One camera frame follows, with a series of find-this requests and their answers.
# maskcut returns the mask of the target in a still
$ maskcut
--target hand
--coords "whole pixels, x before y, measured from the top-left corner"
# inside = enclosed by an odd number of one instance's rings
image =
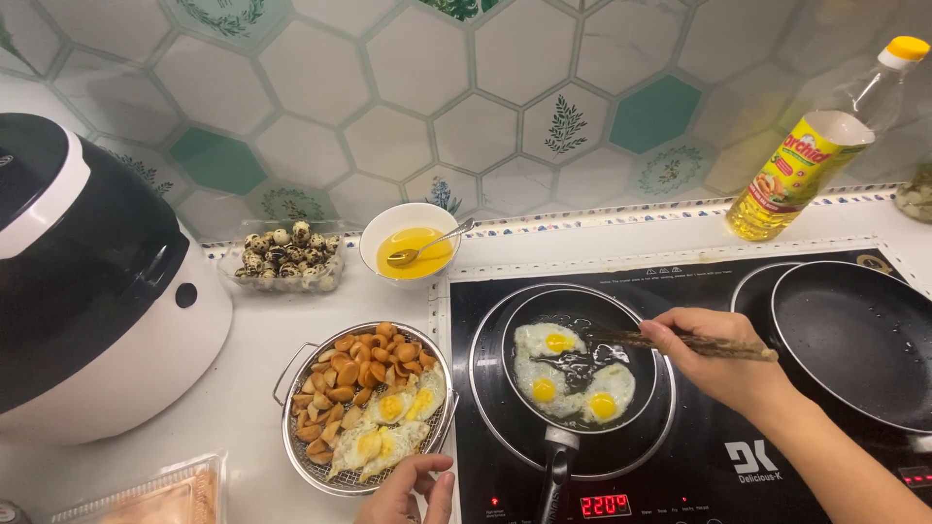
[[[408,524],[407,516],[421,522],[414,490],[427,500],[423,524],[447,524],[453,510],[453,474],[443,473],[436,480],[431,471],[445,471],[453,465],[446,455],[412,455],[391,472],[356,515],[354,524]]]
[[[687,348],[671,327],[702,337],[762,343],[747,317],[701,308],[674,308],[642,322],[640,330],[703,393],[752,423],[756,423],[752,419],[774,412],[773,408],[781,403],[801,396],[780,364],[702,356]]]

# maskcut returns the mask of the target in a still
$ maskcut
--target metal spoon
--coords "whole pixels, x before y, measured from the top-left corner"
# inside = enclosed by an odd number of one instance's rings
[[[461,235],[474,227],[475,227],[475,220],[472,220],[471,218],[469,218],[465,222],[457,226],[456,229],[453,229],[449,233],[446,233],[443,237],[440,237],[439,239],[432,241],[431,243],[425,245],[424,247],[420,249],[403,249],[399,251],[398,253],[393,253],[389,255],[389,266],[392,266],[393,268],[407,266],[408,264],[414,262],[415,259],[418,258],[425,249],[431,247],[437,242],[445,241],[447,239],[456,237],[457,235]]]

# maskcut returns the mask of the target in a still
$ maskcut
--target digital temperature display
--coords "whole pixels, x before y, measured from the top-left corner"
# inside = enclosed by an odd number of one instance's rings
[[[582,497],[582,518],[624,517],[631,515],[627,495],[603,495]]]

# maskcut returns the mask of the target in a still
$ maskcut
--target induction cooktop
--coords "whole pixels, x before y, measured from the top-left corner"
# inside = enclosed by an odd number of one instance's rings
[[[879,249],[867,248],[452,282],[453,386],[461,393],[455,417],[460,522],[530,523],[541,494],[544,423],[533,415],[526,417],[509,399],[486,393],[490,388],[481,382],[493,380],[495,373],[482,374],[475,384],[470,380],[471,361],[473,369],[500,365],[496,358],[477,353],[482,344],[476,331],[487,313],[508,295],[533,284],[575,283],[614,296],[641,318],[652,318],[674,306],[692,306],[738,310],[755,325],[763,325],[766,303],[761,301],[769,299],[767,290],[782,274],[779,268],[816,260],[858,263],[901,278]],[[739,287],[743,291],[736,294]],[[829,524],[787,459],[750,422],[699,392],[674,367],[660,368],[661,387],[651,401],[655,413],[644,424],[650,429],[609,433],[590,447],[584,466],[595,474],[570,481],[556,522]],[[828,393],[802,387],[806,385],[803,378],[793,373],[788,369],[790,379],[859,445],[926,503],[932,503],[932,456],[914,452],[907,434],[833,403]],[[616,468],[616,462],[625,467]]]

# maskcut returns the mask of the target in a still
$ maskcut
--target black frying pan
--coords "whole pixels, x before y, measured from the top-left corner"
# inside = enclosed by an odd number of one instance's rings
[[[541,502],[538,506],[536,522],[543,524],[553,522],[559,495],[569,483],[572,461],[579,450],[580,439],[577,434],[602,434],[624,427],[637,418],[647,407],[653,397],[657,380],[657,367],[652,351],[631,350],[627,352],[628,369],[635,378],[635,392],[624,414],[618,419],[603,425],[587,424],[581,418],[569,417],[555,419],[539,411],[521,393],[514,381],[514,331],[517,327],[539,322],[562,324],[579,334],[585,323],[576,324],[577,319],[584,319],[592,324],[614,330],[637,330],[640,319],[625,304],[595,289],[567,284],[567,288],[541,291],[526,300],[516,300],[502,314],[497,335],[501,335],[501,360],[505,364],[506,377],[511,382],[515,394],[525,406],[538,417],[546,421],[544,435],[547,450],[547,469]]]
[[[771,298],[776,340],[829,393],[899,429],[932,434],[932,301],[857,264],[784,273]]]

